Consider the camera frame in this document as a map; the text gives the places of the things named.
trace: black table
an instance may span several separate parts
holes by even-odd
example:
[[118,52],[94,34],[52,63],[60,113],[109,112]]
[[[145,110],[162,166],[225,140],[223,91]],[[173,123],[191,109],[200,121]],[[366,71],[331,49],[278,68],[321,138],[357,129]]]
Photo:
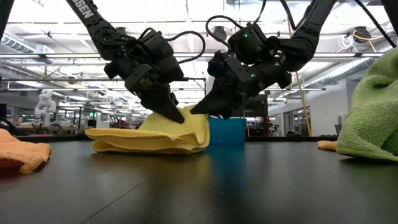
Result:
[[314,142],[190,156],[95,154],[52,143],[40,172],[0,179],[0,223],[396,223],[398,166]]

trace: fluorescent light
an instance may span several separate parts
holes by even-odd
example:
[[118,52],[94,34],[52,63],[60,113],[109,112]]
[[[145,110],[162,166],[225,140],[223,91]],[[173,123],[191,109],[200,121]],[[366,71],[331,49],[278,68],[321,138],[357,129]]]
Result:
[[98,106],[100,106],[100,107],[102,107],[102,108],[112,108],[111,105],[98,105]]
[[269,105],[273,104],[286,104],[287,102],[268,102]]
[[68,96],[68,97],[71,98],[71,99],[80,100],[80,101],[87,101],[87,100],[89,100],[89,99],[87,99],[87,98],[85,98],[85,97],[82,97],[82,96]]
[[362,57],[380,57],[382,56],[384,53],[364,53],[361,56]]
[[131,113],[131,110],[118,110],[120,113]]
[[38,89],[28,89],[28,88],[21,88],[21,89],[6,89],[8,91],[39,91]]
[[[290,90],[300,91],[299,88],[290,89]],[[302,88],[302,90],[303,91],[324,91],[324,90],[326,90],[326,88]]]
[[105,91],[108,89],[104,88],[84,88],[84,89],[77,89],[78,91]]
[[354,57],[352,53],[315,53],[314,57]]
[[79,107],[83,107],[83,105],[63,105],[61,107],[77,107],[77,108],[79,108]]
[[40,58],[38,54],[2,54],[0,58]]
[[[298,88],[293,88],[293,89],[289,89],[289,88],[284,88],[284,89],[280,89],[280,88],[266,88],[264,90],[268,90],[268,91],[286,91],[286,90],[299,90]],[[326,88],[302,88],[303,91],[323,91],[326,90]]]
[[43,87],[43,84],[40,84],[38,82],[32,82],[32,81],[16,81],[16,83],[22,84],[22,85],[27,85],[31,87]]
[[54,94],[55,96],[64,96],[64,95],[59,94],[59,93],[57,93],[57,92],[53,92],[53,94]]
[[50,90],[50,91],[73,91],[74,89],[63,89],[63,88],[59,88],[59,89],[43,89],[43,90]]
[[90,102],[90,104],[111,104],[112,102]]
[[46,54],[47,58],[101,58],[99,54]]

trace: blue container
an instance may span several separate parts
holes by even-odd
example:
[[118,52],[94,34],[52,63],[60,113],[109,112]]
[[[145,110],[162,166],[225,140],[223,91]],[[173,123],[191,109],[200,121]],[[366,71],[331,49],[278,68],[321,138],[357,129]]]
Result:
[[209,118],[210,145],[244,144],[246,119]]

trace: green towel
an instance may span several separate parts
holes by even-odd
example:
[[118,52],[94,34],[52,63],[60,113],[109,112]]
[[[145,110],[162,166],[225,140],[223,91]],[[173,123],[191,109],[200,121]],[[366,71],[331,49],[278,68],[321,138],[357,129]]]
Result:
[[376,60],[355,88],[336,151],[398,162],[398,49]]

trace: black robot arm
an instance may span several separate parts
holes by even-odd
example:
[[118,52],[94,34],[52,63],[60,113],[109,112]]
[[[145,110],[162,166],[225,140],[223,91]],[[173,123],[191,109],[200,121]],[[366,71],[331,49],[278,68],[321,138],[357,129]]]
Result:
[[257,24],[250,23],[232,35],[229,52],[216,52],[208,63],[208,73],[215,77],[212,90],[191,112],[227,119],[244,100],[263,89],[275,83],[281,88],[291,84],[289,72],[300,70],[314,56],[322,25],[335,2],[313,0],[290,39],[267,38]]
[[92,0],[67,3],[87,28],[101,57],[111,61],[104,69],[107,76],[112,79],[119,75],[143,107],[183,123],[178,101],[170,92],[170,82],[181,80],[183,72],[162,34],[148,28],[136,39],[103,19]]

